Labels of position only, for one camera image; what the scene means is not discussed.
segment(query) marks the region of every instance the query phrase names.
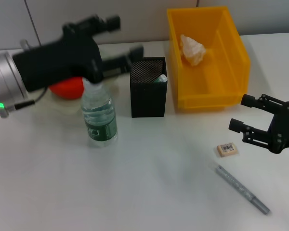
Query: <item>green bottle label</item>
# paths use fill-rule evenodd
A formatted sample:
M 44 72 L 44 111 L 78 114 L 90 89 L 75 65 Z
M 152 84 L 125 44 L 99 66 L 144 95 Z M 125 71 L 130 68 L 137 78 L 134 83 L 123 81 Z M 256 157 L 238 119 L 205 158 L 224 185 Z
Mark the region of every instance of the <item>green bottle label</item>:
M 114 117 L 108 124 L 104 124 L 101 126 L 94 126 L 92 124 L 88 124 L 85 121 L 89 136 L 95 141 L 107 141 L 114 137 L 117 133 L 117 122 L 116 117 Z

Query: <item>white wall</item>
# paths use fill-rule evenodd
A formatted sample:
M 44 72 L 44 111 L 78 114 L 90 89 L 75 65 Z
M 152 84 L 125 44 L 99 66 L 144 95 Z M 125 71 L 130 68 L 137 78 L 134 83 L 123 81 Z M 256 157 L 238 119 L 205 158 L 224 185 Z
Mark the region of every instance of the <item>white wall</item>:
M 200 0 L 199 6 L 228 6 L 241 35 L 289 32 L 289 0 Z
M 38 45 L 24 0 L 0 0 L 0 49 L 20 48 L 24 38 Z
M 42 43 L 58 38 L 62 24 L 92 14 L 121 17 L 121 31 L 97 38 L 99 43 L 168 38 L 167 8 L 195 7 L 197 0 L 27 0 Z
M 240 34 L 289 32 L 289 0 L 199 0 L 199 6 L 227 5 Z M 195 7 L 197 0 L 27 0 L 38 36 L 46 43 L 61 35 L 66 22 L 97 13 L 118 14 L 122 31 L 99 43 L 168 38 L 166 9 Z M 0 49 L 19 48 L 19 40 L 38 45 L 25 0 L 0 0 Z

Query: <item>yellow plastic bin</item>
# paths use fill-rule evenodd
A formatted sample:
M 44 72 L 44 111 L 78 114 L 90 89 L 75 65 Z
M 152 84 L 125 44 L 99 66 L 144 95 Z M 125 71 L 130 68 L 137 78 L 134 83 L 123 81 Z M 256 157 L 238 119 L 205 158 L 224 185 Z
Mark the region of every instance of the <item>yellow plastic bin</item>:
M 178 108 L 222 109 L 237 104 L 247 92 L 250 59 L 227 7 L 168 9 L 172 86 Z M 180 35 L 207 49 L 191 66 L 180 55 Z

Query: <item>barcode sticker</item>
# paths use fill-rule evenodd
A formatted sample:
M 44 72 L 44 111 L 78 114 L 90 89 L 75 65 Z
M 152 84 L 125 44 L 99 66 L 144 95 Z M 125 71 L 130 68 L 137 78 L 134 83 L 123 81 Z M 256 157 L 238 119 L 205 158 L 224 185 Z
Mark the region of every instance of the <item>barcode sticker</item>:
M 233 151 L 234 148 L 231 143 L 221 145 L 221 148 L 224 152 Z
M 217 151 L 221 157 L 237 154 L 237 149 L 233 143 L 218 145 Z

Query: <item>plastic water bottle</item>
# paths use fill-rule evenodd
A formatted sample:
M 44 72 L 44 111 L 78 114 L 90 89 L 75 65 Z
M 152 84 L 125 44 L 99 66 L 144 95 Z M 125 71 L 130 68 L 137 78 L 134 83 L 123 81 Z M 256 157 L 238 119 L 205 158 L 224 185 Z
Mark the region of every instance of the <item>plastic water bottle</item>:
M 81 109 L 88 134 L 95 146 L 106 147 L 118 136 L 113 101 L 102 83 L 92 84 L 83 78 L 83 86 Z

